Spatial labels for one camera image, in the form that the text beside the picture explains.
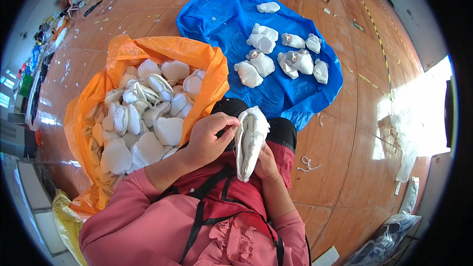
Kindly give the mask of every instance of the yellow plastic bag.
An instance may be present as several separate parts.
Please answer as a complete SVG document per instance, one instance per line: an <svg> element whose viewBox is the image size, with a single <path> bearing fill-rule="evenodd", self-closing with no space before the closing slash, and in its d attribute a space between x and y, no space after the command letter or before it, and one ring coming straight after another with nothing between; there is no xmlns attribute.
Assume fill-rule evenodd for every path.
<svg viewBox="0 0 473 266"><path fill-rule="evenodd" d="M98 203L106 203L107 195L98 193L102 183L95 178L88 142L82 134L82 128L90 125L85 115L95 104L103 102L105 94L116 88L128 66L137 66L147 58L162 64L168 60L178 60L195 68L207 69L202 81L201 91L195 104L184 120L181 145L189 140L194 124L210 114L213 105L227 92L228 65L227 58L220 48L183 37L156 36L131 40L128 35L119 35L112 39L108 46L106 68L97 73L84 91L67 106L64 119L69 148L80 163L92 187L75 198L69 207L82 219L87 219L99 211Z"/></svg>
<svg viewBox="0 0 473 266"><path fill-rule="evenodd" d="M79 233L84 221L77 218L75 212L68 207L69 203L70 200L67 194L60 189L56 189L56 196L52 201L54 223L62 242L64 242L64 245L74 256L77 263L81 266L87 266L86 260L79 248Z"/></svg>

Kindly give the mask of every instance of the white string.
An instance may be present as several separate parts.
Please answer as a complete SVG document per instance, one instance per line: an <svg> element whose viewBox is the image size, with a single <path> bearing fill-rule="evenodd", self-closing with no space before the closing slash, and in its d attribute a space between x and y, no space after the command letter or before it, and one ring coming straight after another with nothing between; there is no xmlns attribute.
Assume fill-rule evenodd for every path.
<svg viewBox="0 0 473 266"><path fill-rule="evenodd" d="M303 168L299 168L299 167L297 167L297 169L300 169L301 171L311 171L313 169L316 169L316 168L320 167L320 165L317 165L315 168L311 168L310 167L310 161L311 160L309 158L307 158L307 156L303 156L302 157L302 162L307 165L307 169L303 169Z"/></svg>

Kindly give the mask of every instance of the woman's right hand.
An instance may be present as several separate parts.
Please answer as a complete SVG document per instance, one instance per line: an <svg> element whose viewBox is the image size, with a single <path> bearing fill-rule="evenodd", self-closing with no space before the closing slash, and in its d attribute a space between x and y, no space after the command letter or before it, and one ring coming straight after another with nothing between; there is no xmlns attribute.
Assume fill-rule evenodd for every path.
<svg viewBox="0 0 473 266"><path fill-rule="evenodd" d="M261 179L262 182L275 180L280 176L274 155L266 143L264 143L263 147L261 147L258 161L254 167L254 173Z"/></svg>

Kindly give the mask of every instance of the wrapped doll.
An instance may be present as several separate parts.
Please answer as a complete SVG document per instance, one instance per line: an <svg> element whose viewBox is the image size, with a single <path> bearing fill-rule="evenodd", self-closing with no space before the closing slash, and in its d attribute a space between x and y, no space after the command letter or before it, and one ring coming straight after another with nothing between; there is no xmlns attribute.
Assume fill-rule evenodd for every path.
<svg viewBox="0 0 473 266"><path fill-rule="evenodd" d="M263 34L251 34L246 43L252 45L257 50L261 50L264 54L272 53L276 46L274 41Z"/></svg>
<svg viewBox="0 0 473 266"><path fill-rule="evenodd" d="M296 49L305 49L305 41L297 35L284 33L281 34L282 45L290 46Z"/></svg>
<svg viewBox="0 0 473 266"><path fill-rule="evenodd" d="M254 24L253 30L251 30L251 33L252 34L263 34L264 36L271 39L271 41L276 41L276 40L278 40L278 37L279 37L279 33L275 29L269 28L269 27L266 27L266 26L261 26L258 23Z"/></svg>
<svg viewBox="0 0 473 266"><path fill-rule="evenodd" d="M261 77L266 77L269 74L273 73L276 69L272 59L260 50L251 50L246 59L250 60L250 63L256 68Z"/></svg>
<svg viewBox="0 0 473 266"><path fill-rule="evenodd" d="M310 33L309 38L305 41L305 45L309 50L312 50L316 54L320 53L320 46L322 45L322 39L318 38L316 35Z"/></svg>
<svg viewBox="0 0 473 266"><path fill-rule="evenodd" d="M291 79L296 79L299 77L299 73L297 72L297 69L287 64L287 54L279 53L278 63L279 63L279 66L281 66L282 72L284 72Z"/></svg>
<svg viewBox="0 0 473 266"><path fill-rule="evenodd" d="M262 3L262 4L258 4L256 6L256 9L260 12L260 13L275 13L277 12L281 7L279 6L279 4L275 3L275 2L268 2L268 3Z"/></svg>
<svg viewBox="0 0 473 266"><path fill-rule="evenodd" d="M289 50L287 52L286 63L300 71L302 74L312 74L314 72L314 62L307 50L299 50L298 52Z"/></svg>
<svg viewBox="0 0 473 266"><path fill-rule="evenodd" d="M233 66L233 69L238 73L243 85L254 88L263 82L263 78L249 61L239 62Z"/></svg>
<svg viewBox="0 0 473 266"><path fill-rule="evenodd" d="M328 64L316 59L316 65L314 66L314 77L316 80L322 84L327 84L328 82Z"/></svg>

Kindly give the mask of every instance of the woman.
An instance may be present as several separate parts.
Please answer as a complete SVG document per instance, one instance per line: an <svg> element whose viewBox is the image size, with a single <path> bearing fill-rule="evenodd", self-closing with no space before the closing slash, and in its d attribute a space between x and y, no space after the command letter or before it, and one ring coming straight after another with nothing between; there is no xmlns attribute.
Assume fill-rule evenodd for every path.
<svg viewBox="0 0 473 266"><path fill-rule="evenodd" d="M238 99L217 102L174 155L121 181L82 227L89 265L309 265L304 223L287 192L296 129L285 118L269 121L244 183L232 149L246 109Z"/></svg>

